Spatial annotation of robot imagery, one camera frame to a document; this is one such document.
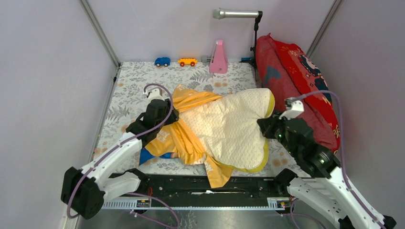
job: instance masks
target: blue toy car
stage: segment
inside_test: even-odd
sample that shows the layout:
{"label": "blue toy car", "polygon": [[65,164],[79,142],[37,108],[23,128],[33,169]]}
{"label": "blue toy car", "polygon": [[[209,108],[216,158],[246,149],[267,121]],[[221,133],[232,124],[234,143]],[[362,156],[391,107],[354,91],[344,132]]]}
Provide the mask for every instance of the blue toy car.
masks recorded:
{"label": "blue toy car", "polygon": [[170,65],[170,58],[169,57],[159,57],[155,60],[155,65],[156,66],[169,66]]}

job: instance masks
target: yellow trim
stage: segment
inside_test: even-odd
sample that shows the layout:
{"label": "yellow trim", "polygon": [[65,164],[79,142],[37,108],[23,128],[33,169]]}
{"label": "yellow trim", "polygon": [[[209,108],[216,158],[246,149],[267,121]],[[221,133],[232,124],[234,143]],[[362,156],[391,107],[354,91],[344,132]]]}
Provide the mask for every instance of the yellow trim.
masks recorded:
{"label": "yellow trim", "polygon": [[[270,91],[270,100],[269,100],[269,102],[268,102],[268,107],[267,107],[267,112],[266,112],[266,118],[269,117],[269,116],[273,113],[275,103],[276,103],[276,102],[275,102],[275,100],[274,100],[273,93]],[[262,171],[262,169],[263,169],[263,168],[266,166],[266,164],[267,164],[267,160],[268,160],[268,141],[267,141],[267,140],[265,141],[265,145],[263,146],[263,153],[264,153],[264,157],[263,157],[262,162],[261,162],[256,168],[252,168],[252,169],[236,168],[236,167],[234,167],[234,166],[230,166],[230,165],[226,165],[226,164],[223,164],[223,163],[221,163],[221,162],[218,162],[218,161],[215,160],[214,158],[213,158],[213,160],[214,160],[216,163],[218,163],[219,165],[221,165],[221,166],[230,167],[230,168],[237,169],[237,170],[240,170],[240,171],[243,171],[243,172],[247,172],[247,173],[258,173],[258,172]]]}

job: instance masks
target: white wall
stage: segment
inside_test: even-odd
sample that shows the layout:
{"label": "white wall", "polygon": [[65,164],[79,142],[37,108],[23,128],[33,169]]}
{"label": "white wall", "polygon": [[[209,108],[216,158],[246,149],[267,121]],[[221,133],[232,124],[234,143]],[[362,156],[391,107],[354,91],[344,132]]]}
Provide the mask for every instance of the white wall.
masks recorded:
{"label": "white wall", "polygon": [[213,19],[212,10],[262,10],[258,35],[307,50],[334,0],[89,0],[121,61],[211,55],[224,39],[230,61],[252,56],[254,19]]}
{"label": "white wall", "polygon": [[313,58],[343,102],[348,174],[405,227],[405,2],[347,0]]}
{"label": "white wall", "polygon": [[0,2],[0,228],[60,227],[114,71],[79,1]]}

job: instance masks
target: microphone stand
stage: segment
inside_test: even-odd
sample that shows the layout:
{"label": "microphone stand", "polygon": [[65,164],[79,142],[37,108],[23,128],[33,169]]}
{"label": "microphone stand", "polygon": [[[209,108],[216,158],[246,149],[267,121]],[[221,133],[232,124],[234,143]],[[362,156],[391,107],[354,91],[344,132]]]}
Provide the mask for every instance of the microphone stand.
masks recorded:
{"label": "microphone stand", "polygon": [[257,31],[259,30],[259,22],[262,19],[262,16],[263,16],[263,11],[259,11],[259,15],[255,19],[255,26],[253,28],[253,30],[255,31],[255,45],[253,47],[250,47],[250,51],[253,51],[253,57],[250,58],[249,60],[240,61],[240,63],[249,63],[254,68],[255,79],[256,79],[256,69],[257,69],[257,64],[256,64]]}

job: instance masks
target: yellow clothing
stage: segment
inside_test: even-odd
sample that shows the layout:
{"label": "yellow clothing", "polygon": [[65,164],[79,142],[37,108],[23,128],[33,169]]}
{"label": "yellow clothing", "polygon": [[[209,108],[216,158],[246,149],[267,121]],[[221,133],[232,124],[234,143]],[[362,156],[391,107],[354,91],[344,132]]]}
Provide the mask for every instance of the yellow clothing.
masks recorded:
{"label": "yellow clothing", "polygon": [[[173,92],[173,105],[181,113],[190,108],[221,98],[221,95],[212,92],[198,92],[180,84]],[[273,107],[274,99],[269,104],[268,113],[271,113]],[[187,165],[204,163],[212,188],[224,186],[229,180],[234,168],[221,164],[212,158],[206,152],[200,140],[182,119],[171,125],[164,126],[158,133],[156,139],[152,140],[145,148],[154,156],[161,156],[167,152],[177,153],[183,163]],[[263,169],[268,157],[267,144],[264,146],[264,153],[264,164],[260,165],[255,171],[248,172],[258,172]]]}

